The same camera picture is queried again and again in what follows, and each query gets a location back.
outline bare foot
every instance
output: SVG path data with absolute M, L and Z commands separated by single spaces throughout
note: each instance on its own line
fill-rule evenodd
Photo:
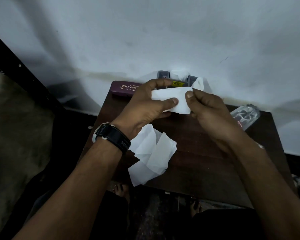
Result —
M 191 217 L 194 217 L 195 214 L 203 212 L 203 209 L 201 207 L 201 204 L 199 201 L 193 202 L 192 205 L 190 205 L 190 215 Z
M 117 196 L 124 197 L 130 203 L 129 186 L 126 184 L 118 184 L 114 186 L 112 190 Z

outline forearm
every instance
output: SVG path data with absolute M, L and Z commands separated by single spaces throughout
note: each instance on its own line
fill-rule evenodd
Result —
M 300 239 L 300 200 L 248 136 L 230 145 L 237 172 L 270 238 Z
M 88 239 L 121 151 L 98 138 L 66 181 L 15 239 Z

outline hand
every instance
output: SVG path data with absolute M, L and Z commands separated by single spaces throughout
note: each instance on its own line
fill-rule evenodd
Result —
M 230 145 L 248 137 L 220 97 L 193 89 L 193 92 L 185 93 L 185 99 L 192 111 L 191 116 L 198 119 L 202 128 L 224 152 L 231 153 Z
M 171 112 L 164 111 L 175 107 L 178 104 L 177 98 L 173 97 L 164 101 L 151 99 L 153 89 L 170 85 L 172 85 L 170 79 L 152 79 L 142 84 L 136 89 L 121 114 L 111 124 L 132 140 L 143 126 L 151 123 L 154 119 L 170 116 Z

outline white wall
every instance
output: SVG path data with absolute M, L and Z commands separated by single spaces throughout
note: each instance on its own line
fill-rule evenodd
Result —
M 0 0 L 0 38 L 67 107 L 98 114 L 113 80 L 184 68 L 271 111 L 300 155 L 300 0 Z

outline table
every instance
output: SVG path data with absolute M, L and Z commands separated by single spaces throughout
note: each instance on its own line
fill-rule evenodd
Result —
M 128 97 L 108 92 L 81 157 L 92 146 L 92 135 L 96 128 L 114 120 L 129 100 Z M 227 107 L 229 111 L 236 108 L 230 105 Z M 166 172 L 148 181 L 146 186 L 252 207 L 232 161 L 211 141 L 197 120 L 188 115 L 172 113 L 170 117 L 155 120 L 152 124 L 155 129 L 165 132 L 176 141 L 177 151 L 170 159 Z M 285 181 L 296 192 L 272 114 L 261 111 L 261 117 L 248 128 L 247 133 L 265 147 Z M 128 151 L 121 158 L 112 180 L 131 183 L 128 168 L 137 161 L 134 153 Z

